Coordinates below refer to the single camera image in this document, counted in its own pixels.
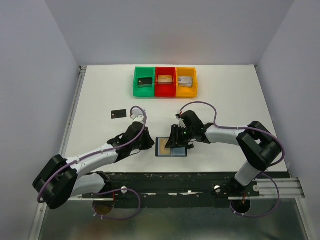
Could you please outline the grey credit card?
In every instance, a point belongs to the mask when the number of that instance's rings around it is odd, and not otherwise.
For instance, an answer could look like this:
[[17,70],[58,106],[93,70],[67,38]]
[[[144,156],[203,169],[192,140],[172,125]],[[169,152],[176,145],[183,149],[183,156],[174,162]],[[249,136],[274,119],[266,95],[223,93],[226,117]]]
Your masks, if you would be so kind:
[[120,119],[127,117],[127,110],[126,109],[118,109],[111,111],[111,119]]

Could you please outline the silver VIP credit card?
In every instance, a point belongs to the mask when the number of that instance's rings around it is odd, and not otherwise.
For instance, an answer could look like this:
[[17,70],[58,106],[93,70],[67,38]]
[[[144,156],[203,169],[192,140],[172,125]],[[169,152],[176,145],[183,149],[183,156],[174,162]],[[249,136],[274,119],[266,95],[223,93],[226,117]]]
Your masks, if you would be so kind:
[[146,114],[146,110],[143,108],[139,109],[137,107],[134,107],[130,110],[130,118],[132,120],[134,120],[138,116],[144,116],[145,114]]

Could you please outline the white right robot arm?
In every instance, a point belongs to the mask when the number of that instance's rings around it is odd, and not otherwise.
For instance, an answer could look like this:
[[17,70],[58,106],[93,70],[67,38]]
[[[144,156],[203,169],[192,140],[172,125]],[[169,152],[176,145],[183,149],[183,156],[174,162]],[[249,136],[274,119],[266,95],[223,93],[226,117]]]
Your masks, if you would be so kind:
[[196,113],[188,110],[178,114],[179,124],[171,126],[171,133],[165,145],[167,149],[191,149],[192,140],[205,144],[229,144],[239,146],[246,157],[246,163],[235,174],[230,183],[230,191],[241,196],[248,185],[269,167],[285,150],[279,140],[259,121],[242,127],[219,126],[215,122],[203,124]]

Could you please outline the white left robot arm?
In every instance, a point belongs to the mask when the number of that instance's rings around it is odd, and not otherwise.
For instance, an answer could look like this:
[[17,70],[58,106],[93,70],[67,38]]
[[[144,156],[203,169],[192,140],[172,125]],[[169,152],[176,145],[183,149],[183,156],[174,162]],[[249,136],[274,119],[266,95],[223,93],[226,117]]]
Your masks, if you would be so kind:
[[54,210],[76,195],[94,193],[101,198],[107,197],[111,185],[92,171],[122,161],[135,150],[149,150],[154,144],[148,127],[133,122],[126,132],[93,151],[69,158],[55,155],[33,181],[37,201]]

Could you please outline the black leather card holder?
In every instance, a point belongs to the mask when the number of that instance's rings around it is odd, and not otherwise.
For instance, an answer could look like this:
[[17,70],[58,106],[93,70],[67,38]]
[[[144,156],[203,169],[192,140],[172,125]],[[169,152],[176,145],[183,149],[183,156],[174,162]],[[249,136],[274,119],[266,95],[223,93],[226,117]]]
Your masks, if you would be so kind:
[[156,157],[187,157],[188,152],[185,147],[171,148],[170,156],[159,156],[158,155],[158,139],[159,138],[168,138],[168,137],[157,137],[155,142],[155,156]]

